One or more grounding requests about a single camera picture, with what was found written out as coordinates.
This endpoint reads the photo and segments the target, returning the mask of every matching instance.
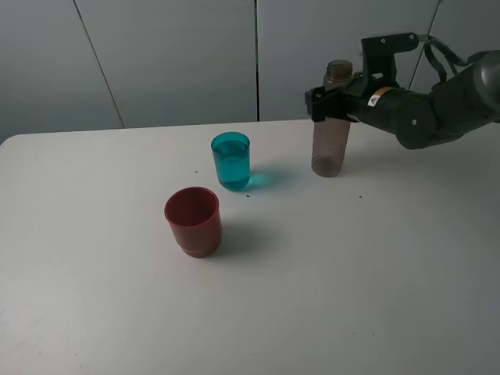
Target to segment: water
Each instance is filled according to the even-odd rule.
[[[220,184],[229,190],[243,189],[250,180],[248,146],[242,141],[230,140],[217,145],[213,151]]]

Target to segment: table surface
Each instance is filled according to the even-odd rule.
[[[217,134],[252,186],[218,185]],[[309,121],[16,136],[0,148],[0,373],[500,373],[500,128],[421,151],[354,124],[341,176]],[[175,191],[223,244],[176,245]]]

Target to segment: red cup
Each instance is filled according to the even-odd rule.
[[[165,204],[165,217],[186,254],[204,258],[219,247],[219,199],[209,189],[187,187],[178,191]]]

